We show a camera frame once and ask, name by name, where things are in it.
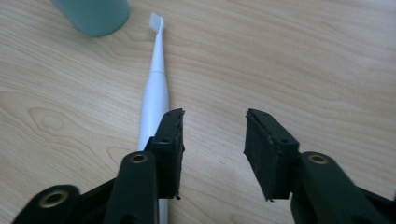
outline toothbrush head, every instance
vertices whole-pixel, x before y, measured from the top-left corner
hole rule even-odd
[[[151,17],[149,19],[149,27],[155,31],[156,34],[163,33],[165,28],[165,20],[163,17],[157,15],[155,12],[151,12]]]

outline light wood tabletop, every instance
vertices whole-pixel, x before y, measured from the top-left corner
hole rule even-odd
[[[293,223],[243,154],[246,111],[273,115],[300,151],[357,186],[396,190],[396,2],[131,0],[115,33],[87,37],[48,0],[0,1],[0,223],[54,185],[81,193],[136,151],[155,34],[171,109],[183,108],[181,200],[170,223]]]

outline cup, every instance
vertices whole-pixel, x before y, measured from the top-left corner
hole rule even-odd
[[[129,17],[127,0],[51,0],[64,16],[88,36],[109,35]]]

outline toothbrush handle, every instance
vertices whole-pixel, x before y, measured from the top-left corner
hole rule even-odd
[[[157,132],[163,114],[168,111],[169,93],[165,74],[150,72],[143,95],[138,151],[145,149],[149,138]]]

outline white toothbrush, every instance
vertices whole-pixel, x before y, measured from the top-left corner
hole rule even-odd
[[[168,86],[166,84],[165,67],[163,62],[163,29],[165,21],[155,12],[151,13],[149,26],[156,32],[154,50],[152,52],[151,67],[143,95],[142,111],[140,115],[140,131],[138,151],[143,151],[151,136],[157,132],[163,115],[169,111]],[[159,200],[160,224],[168,222],[168,200]]]

